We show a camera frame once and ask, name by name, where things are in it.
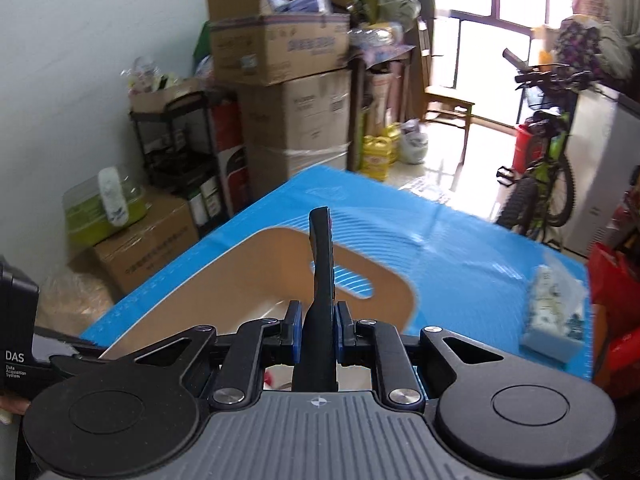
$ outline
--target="floor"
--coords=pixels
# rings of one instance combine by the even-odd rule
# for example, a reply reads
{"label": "floor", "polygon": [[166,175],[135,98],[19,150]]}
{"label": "floor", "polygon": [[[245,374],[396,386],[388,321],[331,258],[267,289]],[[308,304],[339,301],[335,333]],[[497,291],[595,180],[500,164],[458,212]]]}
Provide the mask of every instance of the floor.
{"label": "floor", "polygon": [[472,124],[466,149],[466,160],[456,174],[464,141],[464,132],[445,124],[428,124],[427,157],[421,165],[396,162],[386,183],[402,188],[421,178],[420,184],[431,184],[433,197],[436,186],[445,195],[442,199],[453,209],[493,221],[506,197],[506,188],[495,179],[500,166],[511,167],[515,137]]}

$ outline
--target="blue table mat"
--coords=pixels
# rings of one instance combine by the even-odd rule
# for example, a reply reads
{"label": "blue table mat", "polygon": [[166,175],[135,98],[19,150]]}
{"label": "blue table mat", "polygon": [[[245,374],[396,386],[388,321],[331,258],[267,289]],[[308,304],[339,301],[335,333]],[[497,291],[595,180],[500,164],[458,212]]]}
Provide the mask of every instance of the blue table mat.
{"label": "blue table mat", "polygon": [[[353,173],[316,166],[242,211],[117,303],[82,337],[108,346],[194,273],[245,238],[272,226],[308,231],[315,207],[331,209],[334,241],[411,282],[417,309],[402,332],[437,325],[503,351],[591,378],[592,320],[585,300],[584,349],[563,365],[518,344],[527,293],[545,251],[576,278],[583,264],[485,220]],[[368,282],[337,269],[336,282],[366,296]]]}

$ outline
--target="round black disc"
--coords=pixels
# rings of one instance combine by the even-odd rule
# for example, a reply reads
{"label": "round black disc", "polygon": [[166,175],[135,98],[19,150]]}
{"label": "round black disc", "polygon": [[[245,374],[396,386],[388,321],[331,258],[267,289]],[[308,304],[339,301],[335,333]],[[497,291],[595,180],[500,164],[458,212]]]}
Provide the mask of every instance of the round black disc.
{"label": "round black disc", "polygon": [[586,381],[516,364],[530,369],[467,367],[440,397],[438,432],[461,457],[507,476],[550,478],[590,466],[613,431],[612,402]]}
{"label": "round black disc", "polygon": [[174,374],[134,363],[44,390],[23,421],[36,459],[77,478],[143,472],[181,450],[197,425],[196,400]]}

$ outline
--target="crosshair logo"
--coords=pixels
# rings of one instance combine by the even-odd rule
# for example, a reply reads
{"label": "crosshair logo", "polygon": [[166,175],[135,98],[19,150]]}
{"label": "crosshair logo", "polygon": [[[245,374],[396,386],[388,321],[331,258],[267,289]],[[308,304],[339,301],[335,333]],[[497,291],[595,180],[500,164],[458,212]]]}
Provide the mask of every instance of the crosshair logo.
{"label": "crosshair logo", "polygon": [[311,402],[316,408],[322,408],[329,401],[324,397],[314,397],[309,402]]}

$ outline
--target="green plastic container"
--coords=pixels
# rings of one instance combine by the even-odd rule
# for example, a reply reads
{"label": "green plastic container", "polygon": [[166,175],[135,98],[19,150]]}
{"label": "green plastic container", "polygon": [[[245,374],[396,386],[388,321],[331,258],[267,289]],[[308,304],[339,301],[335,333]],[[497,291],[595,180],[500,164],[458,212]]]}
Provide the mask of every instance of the green plastic container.
{"label": "green plastic container", "polygon": [[122,227],[116,227],[107,220],[100,198],[97,176],[72,187],[63,195],[62,205],[65,209],[66,232],[74,244],[85,247],[94,246],[146,215],[143,188],[133,182],[122,170],[119,170],[118,173],[122,192],[129,209],[129,220]]}

